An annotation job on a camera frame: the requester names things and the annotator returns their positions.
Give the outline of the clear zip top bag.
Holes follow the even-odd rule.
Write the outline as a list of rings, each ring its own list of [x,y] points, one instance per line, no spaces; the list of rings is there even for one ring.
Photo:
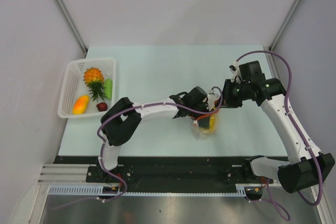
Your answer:
[[[197,118],[189,117],[190,129],[196,140],[205,140],[217,132],[220,122],[216,106],[211,109],[210,115],[201,115]]]

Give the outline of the yellow fake banana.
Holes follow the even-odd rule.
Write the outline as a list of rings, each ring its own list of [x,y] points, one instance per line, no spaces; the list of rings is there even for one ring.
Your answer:
[[[198,127],[201,129],[201,132],[204,134],[212,134],[216,131],[216,112],[211,110],[210,115],[202,115],[197,118]]]

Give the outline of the green fake pepper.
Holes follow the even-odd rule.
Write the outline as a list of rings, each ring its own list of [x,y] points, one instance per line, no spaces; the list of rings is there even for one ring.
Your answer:
[[[112,79],[109,76],[107,76],[107,78],[104,81],[104,92],[105,92],[105,96],[109,100],[112,99],[112,89],[113,89]]]

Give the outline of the dark fake food piece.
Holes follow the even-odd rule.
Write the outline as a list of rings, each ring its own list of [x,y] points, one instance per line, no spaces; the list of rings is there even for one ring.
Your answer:
[[[108,105],[105,102],[101,102],[96,105],[96,108],[99,112],[103,112],[108,109]]]

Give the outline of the orange fake pineapple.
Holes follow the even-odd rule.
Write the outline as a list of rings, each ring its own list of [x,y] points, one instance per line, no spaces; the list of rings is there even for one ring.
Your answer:
[[[83,74],[83,80],[93,101],[105,100],[104,77],[98,68],[89,68]]]

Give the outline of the orange fake mango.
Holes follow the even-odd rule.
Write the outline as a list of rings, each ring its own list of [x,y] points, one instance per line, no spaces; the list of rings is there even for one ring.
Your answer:
[[[75,115],[85,113],[87,106],[89,104],[89,101],[90,101],[90,98],[88,95],[83,95],[79,97],[72,108],[72,113]]]

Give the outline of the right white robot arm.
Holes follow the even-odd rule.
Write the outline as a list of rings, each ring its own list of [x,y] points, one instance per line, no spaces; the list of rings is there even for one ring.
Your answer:
[[[288,193],[323,183],[335,165],[332,154],[324,154],[309,138],[294,111],[286,90],[277,78],[266,79],[258,61],[230,66],[233,77],[224,84],[224,108],[239,108],[251,100],[275,127],[288,155],[283,162],[262,155],[244,160],[242,176],[254,183],[261,176],[277,180]]]

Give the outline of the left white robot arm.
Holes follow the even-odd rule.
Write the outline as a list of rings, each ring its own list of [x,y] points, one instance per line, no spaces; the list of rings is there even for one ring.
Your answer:
[[[97,135],[103,141],[98,157],[98,176],[105,182],[115,178],[121,146],[130,140],[137,127],[144,122],[158,119],[176,119],[211,116],[219,111],[223,94],[219,87],[209,93],[199,86],[190,92],[181,92],[153,103],[133,103],[129,98],[120,99],[101,118]]]

